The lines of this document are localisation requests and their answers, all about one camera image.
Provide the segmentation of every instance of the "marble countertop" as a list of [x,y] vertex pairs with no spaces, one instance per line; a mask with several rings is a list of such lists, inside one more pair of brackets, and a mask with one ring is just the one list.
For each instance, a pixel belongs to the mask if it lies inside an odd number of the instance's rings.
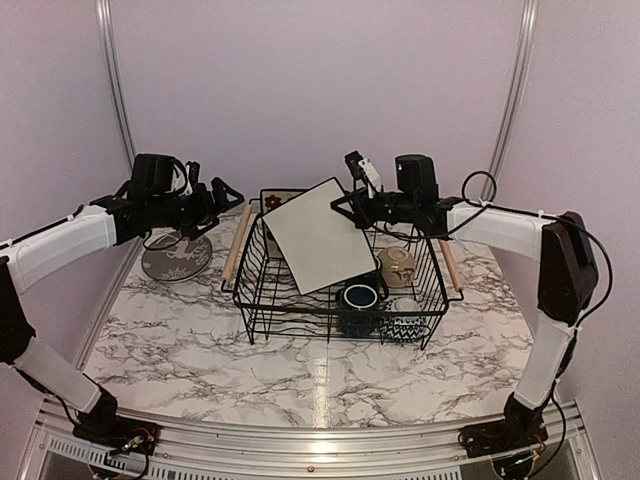
[[140,261],[129,273],[85,369],[122,407],[315,428],[502,411],[532,338],[487,247],[450,242],[465,301],[451,304],[424,351],[413,344],[278,336],[257,336],[250,345],[231,294],[220,291],[238,219],[221,217],[209,233],[211,264],[192,280],[158,283]]

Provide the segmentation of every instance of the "white square plate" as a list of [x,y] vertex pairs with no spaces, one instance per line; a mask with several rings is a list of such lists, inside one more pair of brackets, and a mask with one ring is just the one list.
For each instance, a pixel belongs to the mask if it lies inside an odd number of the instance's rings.
[[302,295],[376,268],[365,233],[331,210],[343,195],[332,178],[264,216]]

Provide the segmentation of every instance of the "beige cup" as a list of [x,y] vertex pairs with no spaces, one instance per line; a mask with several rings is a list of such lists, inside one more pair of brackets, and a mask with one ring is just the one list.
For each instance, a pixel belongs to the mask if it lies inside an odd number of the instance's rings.
[[382,278],[390,288],[407,287],[413,283],[416,261],[402,247],[387,247],[378,254],[382,263]]

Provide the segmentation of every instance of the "patterned plate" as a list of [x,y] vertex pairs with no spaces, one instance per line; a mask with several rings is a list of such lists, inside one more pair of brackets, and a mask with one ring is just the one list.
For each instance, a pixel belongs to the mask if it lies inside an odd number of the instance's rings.
[[[390,312],[393,302],[387,302],[382,310]],[[415,342],[427,333],[426,317],[403,317],[398,312],[397,317],[384,317],[380,322],[380,335],[385,340],[394,342]]]
[[149,245],[149,248],[165,250],[147,250],[142,255],[142,270],[159,282],[181,282],[193,278],[202,272],[211,261],[213,246],[211,240],[201,236],[195,240],[184,238],[176,245],[180,233],[172,232]]

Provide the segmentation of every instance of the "square plate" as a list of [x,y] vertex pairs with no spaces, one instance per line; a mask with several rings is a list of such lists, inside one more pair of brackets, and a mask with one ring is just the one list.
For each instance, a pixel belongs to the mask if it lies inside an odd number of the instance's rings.
[[365,233],[331,209],[343,195],[332,178],[263,217],[302,295],[376,268]]
[[[260,213],[262,213],[262,216],[265,216],[270,211],[281,207],[292,198],[300,195],[302,192],[306,192],[306,190],[297,188],[268,188],[261,190]],[[284,258],[269,228],[264,223],[262,224],[262,227],[264,229],[264,238],[267,245],[267,256],[269,259]]]

